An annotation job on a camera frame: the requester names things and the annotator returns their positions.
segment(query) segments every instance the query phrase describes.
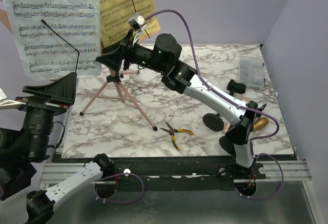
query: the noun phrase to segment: screw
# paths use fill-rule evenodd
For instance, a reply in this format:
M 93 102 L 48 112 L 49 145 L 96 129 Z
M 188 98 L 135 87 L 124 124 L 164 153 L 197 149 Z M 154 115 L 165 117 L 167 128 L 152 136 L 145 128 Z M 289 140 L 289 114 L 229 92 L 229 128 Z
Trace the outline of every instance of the screw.
M 265 174 L 265 168 L 264 167 L 259 168 L 258 172 L 260 172 L 260 174 Z
M 225 168 L 220 168 L 220 169 L 219 169 L 219 173 L 220 173 L 221 175 L 226 175 L 226 170 L 225 170 Z
M 124 169 L 124 171 L 123 171 L 126 175 L 126 177 L 128 177 L 129 175 L 128 174 L 130 174 L 131 173 L 131 170 L 130 169 Z

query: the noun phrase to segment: pink tripod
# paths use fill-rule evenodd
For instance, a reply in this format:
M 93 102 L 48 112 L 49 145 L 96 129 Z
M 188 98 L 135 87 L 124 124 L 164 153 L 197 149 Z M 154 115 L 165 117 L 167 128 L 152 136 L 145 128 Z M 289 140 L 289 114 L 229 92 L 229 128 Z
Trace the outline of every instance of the pink tripod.
M 109 69 L 109 72 L 111 73 L 110 76 L 108 76 L 110 79 L 117 79 L 119 78 L 118 76 L 116 76 L 116 73 Z M 131 78 L 131 74 L 138 74 L 139 70 L 131 70 L 131 71 L 124 71 L 120 74 L 129 74 L 130 78 Z M 134 104 L 134 106 L 126 104 L 134 109 L 138 109 L 140 111 L 140 113 L 144 116 L 144 118 L 149 122 L 149 124 L 152 126 L 152 128 L 154 129 L 154 131 L 157 131 L 157 127 L 155 126 L 155 124 L 149 119 L 149 117 L 146 115 L 146 113 L 142 110 L 142 108 L 140 107 L 140 105 L 137 103 L 137 101 L 132 97 L 132 95 L 129 93 L 128 88 L 130 85 L 130 79 L 128 82 L 128 88 L 125 88 L 123 86 L 123 84 L 120 81 L 113 81 L 116 91 L 118 93 L 118 97 L 98 97 L 99 94 L 103 91 L 103 89 L 107 86 L 108 82 L 108 78 L 107 81 L 102 85 L 102 87 L 99 88 L 99 90 L 96 92 L 96 94 L 92 97 L 92 99 L 88 102 L 88 104 L 85 106 L 85 108 L 80 112 L 80 115 L 84 115 L 84 113 L 86 112 L 86 110 L 89 108 L 89 106 L 93 103 L 93 101 L 98 97 L 98 98 L 111 98 L 111 99 L 120 99 L 122 103 L 125 103 L 125 98 L 123 97 L 122 94 L 122 90 L 125 92 L 125 94 L 129 97 L 129 99 L 131 100 L 131 102 Z

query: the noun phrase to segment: sheet music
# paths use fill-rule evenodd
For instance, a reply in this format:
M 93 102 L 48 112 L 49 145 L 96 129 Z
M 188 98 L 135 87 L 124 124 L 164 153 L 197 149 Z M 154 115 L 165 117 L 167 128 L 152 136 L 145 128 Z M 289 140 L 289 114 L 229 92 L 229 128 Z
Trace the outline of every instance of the sheet music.
M 154 0 L 133 0 L 136 10 L 142 16 L 155 12 Z M 127 20 L 134 15 L 132 0 L 100 0 L 101 41 L 109 46 L 121 40 L 129 31 Z M 160 30 L 156 17 L 147 21 L 146 31 L 153 35 Z M 140 40 L 148 37 L 144 32 Z
M 75 71 L 78 77 L 99 75 L 99 0 L 4 0 L 16 46 L 26 74 L 32 79 L 56 79 Z

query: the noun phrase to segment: plastic storage box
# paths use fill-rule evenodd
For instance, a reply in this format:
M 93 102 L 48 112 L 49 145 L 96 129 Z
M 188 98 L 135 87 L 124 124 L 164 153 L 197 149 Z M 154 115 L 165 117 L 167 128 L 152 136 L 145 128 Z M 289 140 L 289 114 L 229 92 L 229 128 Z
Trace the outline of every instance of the plastic storage box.
M 250 56 L 240 56 L 239 82 L 249 87 L 264 87 L 263 60 Z

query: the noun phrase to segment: white sheet music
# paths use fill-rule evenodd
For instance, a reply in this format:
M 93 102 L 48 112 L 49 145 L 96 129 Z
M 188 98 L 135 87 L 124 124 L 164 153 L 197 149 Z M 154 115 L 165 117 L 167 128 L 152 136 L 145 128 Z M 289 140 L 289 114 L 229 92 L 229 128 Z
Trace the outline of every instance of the white sheet music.
M 16 46 L 26 74 L 32 79 L 56 79 L 75 71 L 78 77 L 99 75 L 99 0 L 4 0 Z

